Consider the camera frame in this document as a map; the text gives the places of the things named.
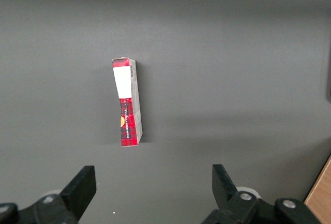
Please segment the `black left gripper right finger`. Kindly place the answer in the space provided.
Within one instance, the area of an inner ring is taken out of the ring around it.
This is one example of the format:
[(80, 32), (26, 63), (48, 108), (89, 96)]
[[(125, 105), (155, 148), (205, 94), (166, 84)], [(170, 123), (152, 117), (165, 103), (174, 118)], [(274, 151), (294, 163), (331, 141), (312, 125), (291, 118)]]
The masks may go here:
[(222, 164), (212, 167), (212, 191), (218, 208), (203, 223), (320, 223), (300, 200), (279, 198), (271, 205), (239, 191)]

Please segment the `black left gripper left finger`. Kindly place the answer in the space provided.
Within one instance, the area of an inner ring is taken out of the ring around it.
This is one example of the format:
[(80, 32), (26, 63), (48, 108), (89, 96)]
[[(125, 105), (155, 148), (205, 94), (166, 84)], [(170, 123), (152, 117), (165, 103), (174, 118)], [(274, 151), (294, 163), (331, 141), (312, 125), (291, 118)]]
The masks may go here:
[(78, 223), (96, 193), (94, 166), (84, 166), (60, 191), (41, 197), (27, 208), (1, 204), (1, 223)]

